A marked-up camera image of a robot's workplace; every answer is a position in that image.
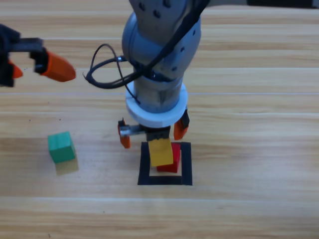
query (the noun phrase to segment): white ring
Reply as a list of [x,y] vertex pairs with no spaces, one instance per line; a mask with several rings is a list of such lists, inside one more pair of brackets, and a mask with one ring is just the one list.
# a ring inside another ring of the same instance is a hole
[[[134,83],[130,82],[128,87],[133,93]],[[126,108],[129,114],[139,124],[150,128],[164,128],[175,124],[183,116],[187,106],[188,95],[186,86],[182,83],[177,105],[170,111],[164,113],[150,113],[143,110],[127,90],[125,98]]]

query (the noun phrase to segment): yellow block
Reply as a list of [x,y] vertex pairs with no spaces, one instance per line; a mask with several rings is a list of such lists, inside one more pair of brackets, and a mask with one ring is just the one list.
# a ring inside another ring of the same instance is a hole
[[173,150],[169,138],[149,141],[149,150],[152,167],[173,164]]

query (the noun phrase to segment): black cable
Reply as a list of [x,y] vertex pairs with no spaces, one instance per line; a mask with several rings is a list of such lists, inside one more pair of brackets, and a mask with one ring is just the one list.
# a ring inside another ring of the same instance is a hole
[[[112,51],[112,53],[113,53],[113,55],[114,55],[114,58],[111,58],[111,59],[109,59],[109,60],[103,61],[103,62],[99,63],[98,65],[96,65],[95,67],[93,67],[95,57],[96,57],[98,51],[99,51],[103,46],[107,46],[108,48],[111,49],[111,51]],[[124,56],[121,56],[121,59],[122,59],[121,62],[126,61],[126,59],[125,59]],[[122,70],[121,70],[121,66],[120,66],[120,63],[119,63],[119,58],[118,58],[118,56],[116,55],[115,50],[113,49],[113,47],[110,46],[110,45],[107,44],[107,43],[100,45],[100,46],[98,47],[98,49],[94,52],[94,55],[93,55],[93,58],[92,58],[92,62],[91,62],[91,66],[90,66],[90,71],[92,71],[92,73],[93,73],[96,69],[98,69],[98,68],[100,68],[100,67],[102,67],[102,66],[104,66],[104,65],[107,65],[107,64],[109,64],[109,63],[111,63],[111,62],[116,62],[117,67],[118,67],[118,70],[119,70],[119,73],[120,73],[120,76],[121,76],[121,78],[119,79],[119,81],[123,81],[123,80],[124,80],[124,77],[123,77]],[[133,95],[133,93],[130,91],[130,89],[128,88],[128,86],[127,86],[126,84],[125,84],[125,87],[126,87],[127,91],[130,93],[130,95],[137,101],[137,103],[140,104],[140,101],[137,99],[136,96]]]
[[201,13],[204,11],[204,9],[208,6],[210,0],[202,0],[190,13],[188,13],[181,25],[178,27],[177,31],[173,35],[173,37],[168,41],[166,46],[161,50],[161,52],[158,54],[158,56],[148,65],[146,65],[143,69],[139,71],[135,71],[121,79],[118,79],[113,82],[109,83],[101,83],[97,82],[93,77],[92,74],[95,70],[97,70],[99,67],[96,65],[93,68],[90,68],[90,71],[88,72],[87,76],[84,77],[90,84],[102,88],[102,89],[115,89],[122,86],[127,85],[128,83],[136,80],[137,78],[141,77],[143,74],[145,74],[147,71],[150,71],[158,62],[160,62],[163,58],[168,56],[175,48],[175,46],[178,44],[178,42],[191,30],[191,28],[198,22]]

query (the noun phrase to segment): wooden plank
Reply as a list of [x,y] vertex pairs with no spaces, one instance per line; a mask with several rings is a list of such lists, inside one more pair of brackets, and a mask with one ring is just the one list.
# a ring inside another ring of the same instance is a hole
[[0,212],[0,236],[12,239],[318,235],[318,208],[305,202],[2,198]]

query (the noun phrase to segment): green cube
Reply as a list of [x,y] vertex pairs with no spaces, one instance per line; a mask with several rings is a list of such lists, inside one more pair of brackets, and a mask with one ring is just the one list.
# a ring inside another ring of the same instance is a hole
[[48,136],[49,152],[54,163],[75,159],[75,148],[69,132]]

